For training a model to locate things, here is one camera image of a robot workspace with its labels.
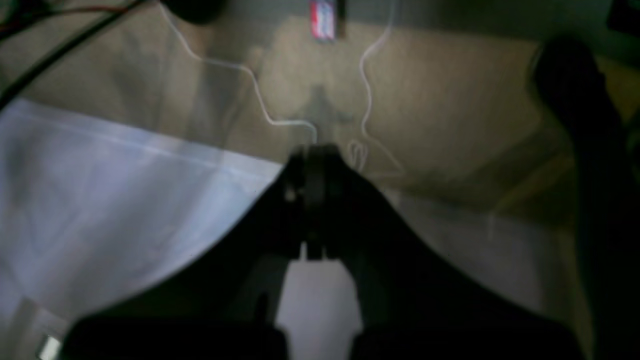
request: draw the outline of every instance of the wire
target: wire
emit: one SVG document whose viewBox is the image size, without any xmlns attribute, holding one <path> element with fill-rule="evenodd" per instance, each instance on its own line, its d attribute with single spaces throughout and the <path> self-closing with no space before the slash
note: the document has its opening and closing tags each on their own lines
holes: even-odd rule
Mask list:
<svg viewBox="0 0 640 360">
<path fill-rule="evenodd" d="M 312 143 L 314 143 L 314 144 L 318 143 L 317 128 L 310 121 L 308 121 L 308 120 L 274 120 L 273 118 L 271 118 L 271 116 L 269 115 L 269 112 L 267 111 L 267 108 L 266 108 L 266 106 L 264 104 L 264 99 L 262 98 L 262 94 L 260 92 L 260 87 L 258 86 L 258 80 L 255 77 L 255 74 L 253 73 L 253 71 L 251 69 L 249 69 L 247 66 L 242 65 L 240 63 L 232 63 L 232 62 L 229 62 L 229 61 L 219 60 L 219 59 L 214 59 L 214 58 L 203 58 L 200 55 L 197 55 L 192 50 L 191 46 L 189 45 L 189 42 L 186 40 L 184 35 L 180 32 L 178 27 L 173 23 L 173 21 L 171 20 L 171 18 L 167 14 L 166 10 L 164 9 L 164 6 L 161 3 L 158 3 L 158 6 L 160 6 L 160 10 L 162 11 L 164 19 L 169 24 L 169 27 L 176 34 L 176 36 L 178 37 L 178 39 L 182 43 L 182 46 L 184 47 L 186 52 L 190 55 L 190 57 L 192 57 L 192 58 L 194 58 L 194 59 L 196 59 L 198 61 L 202 61 L 202 62 L 204 62 L 206 64 L 209 64 L 209 65 L 224 67 L 224 68 L 227 68 L 227 69 L 239 70 L 241 72 L 247 73 L 251 77 L 251 80 L 253 81 L 253 89 L 255 90 L 255 95 L 258 97 L 258 101 L 260 102 L 260 107 L 262 108 L 262 113 L 264 114 L 264 118 L 267 120 L 267 122 L 269 124 L 274 125 L 274 126 L 305 126 L 305 127 L 309 128 L 309 130 L 311 130 Z"/>
<path fill-rule="evenodd" d="M 76 35 L 69 38 L 65 43 L 60 45 L 57 49 L 51 51 L 44 58 L 38 61 L 35 65 L 33 65 L 27 72 L 21 75 L 18 80 L 9 85 L 9 87 L 2 93 L 2 97 L 0 97 L 0 112 L 4 110 L 4 108 L 9 105 L 9 103 L 20 94 L 29 84 L 33 82 L 38 76 L 40 76 L 43 72 L 45 72 L 51 65 L 55 64 L 62 57 L 67 55 L 73 49 L 75 49 L 78 45 L 87 41 L 92 36 L 96 35 L 98 32 L 116 22 L 119 18 L 123 17 L 126 13 L 129 13 L 131 10 L 137 8 L 142 5 L 145 0 L 133 0 L 128 2 L 126 5 L 122 6 L 122 11 L 113 13 L 103 17 L 101 20 L 98 20 L 96 23 L 89 25 L 87 28 L 79 31 Z"/>
<path fill-rule="evenodd" d="M 75 13 L 95 13 L 95 12 L 124 12 L 124 8 L 114 6 L 85 6 L 81 8 L 50 10 L 46 12 L 30 13 L 22 16 L 18 20 L 13 20 L 0 24 L 0 41 L 24 31 L 36 23 L 60 15 L 70 15 Z"/>
<path fill-rule="evenodd" d="M 391 151 L 389 151 L 387 147 L 385 147 L 378 139 L 371 136 L 367 131 L 367 122 L 371 117 L 371 110 L 373 108 L 373 95 L 371 84 L 369 83 L 369 79 L 367 78 L 367 74 L 364 70 L 364 65 L 368 57 L 380 50 L 380 48 L 389 39 L 391 30 L 393 29 L 395 15 L 396 0 L 390 0 L 389 20 L 385 32 L 382 33 L 382 35 L 380 35 L 380 37 L 367 48 L 367 50 L 364 52 L 364 54 L 362 54 L 362 57 L 360 58 L 360 76 L 362 77 L 362 81 L 364 82 L 365 88 L 367 89 L 367 111 L 365 112 L 364 116 L 362 117 L 362 121 L 360 122 L 362 137 L 378 146 L 397 168 L 397 172 L 373 173 L 369 174 L 369 177 L 400 177 L 404 176 L 404 174 L 406 173 L 404 170 L 404 166 L 400 163 L 400 161 L 396 159 Z M 358 172 L 362 173 L 367 164 L 367 158 L 369 157 L 369 148 L 358 140 L 353 139 L 347 145 L 347 152 L 349 154 L 349 161 L 351 162 L 351 166 Z"/>
</svg>

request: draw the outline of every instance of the beige carpet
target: beige carpet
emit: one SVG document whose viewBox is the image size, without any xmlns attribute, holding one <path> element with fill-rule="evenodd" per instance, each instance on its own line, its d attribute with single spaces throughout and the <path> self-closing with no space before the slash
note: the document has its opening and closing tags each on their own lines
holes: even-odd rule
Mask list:
<svg viewBox="0 0 640 360">
<path fill-rule="evenodd" d="M 554 29 L 551 22 L 524 19 L 528 12 L 561 16 L 562 6 L 577 5 L 509 3 L 398 1 L 392 35 L 366 65 L 374 94 L 369 131 L 407 169 L 404 177 L 381 183 L 468 209 L 569 227 L 575 189 L 570 146 L 527 89 L 530 59 Z M 637 42 L 604 28 L 606 13 L 599 11 L 606 4 L 588 3 L 584 13 L 555 21 L 578 30 L 599 26 L 590 36 L 606 54 L 602 68 L 627 119 L 640 104 L 640 72 L 624 65 L 630 60 L 621 54 Z M 366 98 L 358 61 L 384 31 L 389 2 L 350 0 L 347 9 L 345 36 L 334 44 L 311 37 L 307 3 L 297 0 L 233 0 L 213 25 L 180 28 L 197 53 L 251 67 L 276 119 L 309 119 L 321 142 L 345 151 L 351 139 L 367 143 L 359 130 Z M 51 20 L 1 44 L 2 84 L 88 20 Z M 303 127 L 264 120 L 246 74 L 190 58 L 155 5 L 65 58 L 24 95 L 281 162 L 310 140 Z M 384 153 L 368 145 L 365 174 L 393 171 Z"/>
</svg>

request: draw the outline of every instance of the red label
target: red label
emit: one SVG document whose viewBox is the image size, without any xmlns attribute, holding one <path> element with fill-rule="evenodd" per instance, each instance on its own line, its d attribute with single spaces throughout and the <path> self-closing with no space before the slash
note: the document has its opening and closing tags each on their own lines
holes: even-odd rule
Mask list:
<svg viewBox="0 0 640 360">
<path fill-rule="evenodd" d="M 320 40 L 335 39 L 335 8 L 328 1 L 311 1 L 311 32 Z"/>
</svg>

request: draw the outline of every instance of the white cable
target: white cable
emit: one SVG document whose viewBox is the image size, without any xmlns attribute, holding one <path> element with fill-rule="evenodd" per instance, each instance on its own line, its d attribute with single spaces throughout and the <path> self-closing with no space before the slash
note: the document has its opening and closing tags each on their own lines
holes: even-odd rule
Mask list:
<svg viewBox="0 0 640 360">
<path fill-rule="evenodd" d="M 389 157 L 389 159 L 396 166 L 398 171 L 393 173 L 383 172 L 383 173 L 370 174 L 369 177 L 398 177 L 398 176 L 403 176 L 405 174 L 404 167 L 402 166 L 400 161 L 398 161 L 396 157 L 391 153 L 391 151 L 389 151 L 389 149 L 387 149 L 378 139 L 371 136 L 369 132 L 367 132 L 367 122 L 369 121 L 369 117 L 371 116 L 371 110 L 373 107 L 373 95 L 371 90 L 371 84 L 369 83 L 369 79 L 367 78 L 367 74 L 365 73 L 365 70 L 364 70 L 364 65 L 365 65 L 366 59 L 370 57 L 372 54 L 374 54 L 376 51 L 380 50 L 382 45 L 384 45 L 385 42 L 387 42 L 387 40 L 389 39 L 389 36 L 391 35 L 391 30 L 393 29 L 393 25 L 394 25 L 395 14 L 396 14 L 396 0 L 390 0 L 389 21 L 387 23 L 387 28 L 385 29 L 385 32 L 382 33 L 382 35 L 380 35 L 380 37 L 376 40 L 375 43 L 371 44 L 371 46 L 367 48 L 367 50 L 364 52 L 364 54 L 362 54 L 362 57 L 360 58 L 360 76 L 362 77 L 362 81 L 364 82 L 364 85 L 367 89 L 367 111 L 362 117 L 362 121 L 360 123 L 360 130 L 362 131 L 362 137 L 376 144 L 376 146 L 378 146 Z M 362 170 L 364 169 L 367 163 L 369 148 L 363 143 L 359 142 L 358 140 L 353 139 L 349 142 L 347 146 L 347 151 L 349 154 L 349 162 L 351 163 L 351 166 L 354 169 L 356 169 L 358 172 L 362 172 Z"/>
<path fill-rule="evenodd" d="M 197 55 L 196 53 L 194 53 L 193 50 L 191 49 L 191 46 L 189 45 L 189 42 L 187 41 L 187 39 L 180 32 L 178 27 L 173 23 L 173 20 L 171 20 L 171 17 L 169 17 L 169 15 L 167 14 L 166 10 L 164 9 L 164 6 L 161 3 L 158 3 L 158 6 L 160 6 L 160 10 L 162 10 L 162 14 L 164 16 L 164 19 L 167 21 L 167 24 L 169 24 L 169 27 L 176 34 L 176 36 L 178 37 L 178 39 L 182 43 L 182 46 L 187 51 L 187 53 L 190 55 L 190 57 L 192 57 L 192 58 L 194 58 L 194 59 L 196 59 L 198 61 L 202 61 L 204 63 L 207 63 L 209 65 L 225 67 L 227 69 L 235 69 L 235 70 L 239 70 L 239 71 L 247 73 L 249 76 L 251 76 L 251 79 L 253 80 L 253 88 L 255 90 L 255 95 L 258 97 L 258 101 L 260 102 L 260 107 L 262 108 L 262 113 L 264 114 L 264 118 L 267 120 L 267 122 L 269 122 L 269 124 L 274 125 L 274 126 L 305 126 L 305 127 L 309 128 L 311 130 L 312 143 L 314 143 L 314 144 L 318 143 L 318 131 L 317 131 L 317 128 L 310 121 L 307 121 L 307 120 L 273 120 L 271 118 L 271 116 L 269 116 L 269 112 L 267 111 L 267 107 L 265 106 L 264 100 L 262 99 L 262 94 L 260 93 L 260 87 L 258 86 L 258 80 L 255 77 L 255 74 L 253 73 L 253 71 L 251 69 L 249 69 L 247 66 L 244 66 L 242 64 L 232 63 L 232 62 L 229 62 L 229 61 L 219 60 L 219 59 L 203 58 L 200 55 Z"/>
</svg>

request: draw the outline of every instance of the small box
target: small box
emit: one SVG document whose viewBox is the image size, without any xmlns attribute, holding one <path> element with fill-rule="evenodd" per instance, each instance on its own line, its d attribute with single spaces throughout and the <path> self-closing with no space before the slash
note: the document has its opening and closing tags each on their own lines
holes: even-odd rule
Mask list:
<svg viewBox="0 0 640 360">
<path fill-rule="evenodd" d="M 334 41 L 337 12 L 333 0 L 310 0 L 311 33 L 320 41 Z"/>
</svg>

